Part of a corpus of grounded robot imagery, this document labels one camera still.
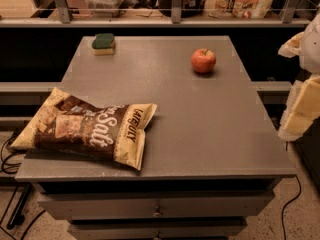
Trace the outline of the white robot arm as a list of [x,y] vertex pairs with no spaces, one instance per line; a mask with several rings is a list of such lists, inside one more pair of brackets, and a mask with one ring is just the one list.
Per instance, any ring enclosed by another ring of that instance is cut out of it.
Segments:
[[284,141],[295,141],[320,117],[320,15],[283,44],[278,54],[298,56],[300,67],[310,73],[307,80],[296,80],[292,85],[280,120],[278,136]]

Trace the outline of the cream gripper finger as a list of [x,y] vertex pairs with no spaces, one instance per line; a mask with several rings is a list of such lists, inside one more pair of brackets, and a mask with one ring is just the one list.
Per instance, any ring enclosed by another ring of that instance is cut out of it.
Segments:
[[300,44],[302,37],[303,32],[294,35],[279,48],[278,54],[287,58],[298,56],[300,54]]
[[304,82],[296,80],[288,95],[278,136],[284,141],[295,141],[302,137],[319,117],[320,75],[312,75]]

